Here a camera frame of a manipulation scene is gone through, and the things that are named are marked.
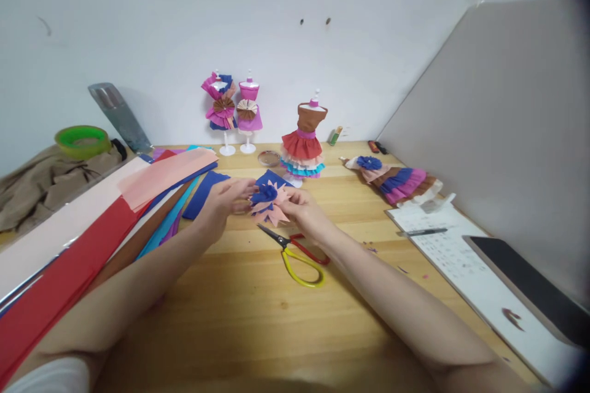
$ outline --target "miniature dress form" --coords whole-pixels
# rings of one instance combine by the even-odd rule
[[[226,131],[235,129],[237,123],[234,118],[235,103],[232,99],[237,88],[231,75],[212,72],[211,77],[201,84],[201,87],[213,98],[213,105],[205,117],[209,120],[212,130],[223,131],[225,145],[219,150],[221,155],[233,155],[235,148],[228,145]]]
[[[251,154],[256,146],[250,143],[250,137],[262,129],[260,107],[256,102],[260,85],[252,80],[251,71],[248,71],[248,78],[239,83],[242,99],[238,103],[238,132],[246,136],[246,143],[240,146],[244,154]]]
[[[304,178],[319,178],[320,172],[325,169],[315,130],[326,118],[328,110],[320,107],[317,100],[319,92],[318,89],[309,103],[301,103],[297,107],[297,130],[283,137],[281,166],[287,170],[283,179],[295,187],[301,187]]]

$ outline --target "glue stick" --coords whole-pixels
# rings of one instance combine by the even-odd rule
[[[330,139],[330,146],[333,146],[336,144],[336,141],[338,140],[338,137],[340,136],[340,132],[342,132],[342,126],[338,126],[336,128],[336,130],[334,131],[334,135],[332,135],[332,138]]]

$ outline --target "red paper ruffle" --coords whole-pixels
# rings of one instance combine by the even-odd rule
[[[301,138],[297,131],[283,137],[283,145],[290,156],[310,160],[321,155],[321,145],[317,138]]]

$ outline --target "scissors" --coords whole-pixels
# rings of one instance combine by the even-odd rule
[[[283,248],[283,251],[281,252],[281,256],[283,257],[283,262],[285,263],[285,267],[287,269],[287,272],[291,275],[291,277],[295,281],[297,281],[299,284],[301,284],[302,286],[305,286],[305,287],[321,287],[324,285],[324,273],[322,272],[321,267],[319,265],[327,265],[330,262],[330,258],[326,256],[323,260],[320,260],[319,258],[315,257],[304,246],[299,244],[296,241],[296,239],[305,238],[303,236],[303,234],[298,233],[295,235],[291,235],[289,237],[289,239],[287,239],[284,236],[280,236],[278,233],[274,233],[271,229],[263,226],[262,224],[258,224],[258,227],[260,227],[260,229],[262,229],[262,231],[264,231],[264,233],[266,233],[269,237],[271,237],[276,242],[278,242],[279,245]],[[303,253],[305,253],[309,258],[294,254],[289,249],[287,249],[288,244],[294,244],[299,249],[301,249],[301,251]],[[314,282],[305,281],[305,280],[301,279],[300,277],[298,277],[295,274],[295,272],[293,271],[293,269],[291,268],[291,263],[289,262],[289,257],[296,259],[298,261],[301,261],[302,263],[305,263],[308,266],[311,266],[314,269],[316,269],[318,271],[318,273],[320,274],[317,281],[314,281]]]

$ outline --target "red scissors handle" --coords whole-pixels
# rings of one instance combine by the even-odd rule
[[[295,241],[296,239],[301,239],[301,238],[305,238],[303,233],[296,233],[295,235],[291,235],[289,237],[289,239],[291,240],[291,242],[295,246],[297,246],[305,255],[309,256],[312,260],[316,261],[316,263],[321,264],[321,265],[328,265],[328,263],[330,262],[330,257],[328,255],[326,255],[326,257],[323,260],[317,258],[313,253],[311,253],[309,250],[307,250],[305,248],[305,246],[299,244],[298,241]]]

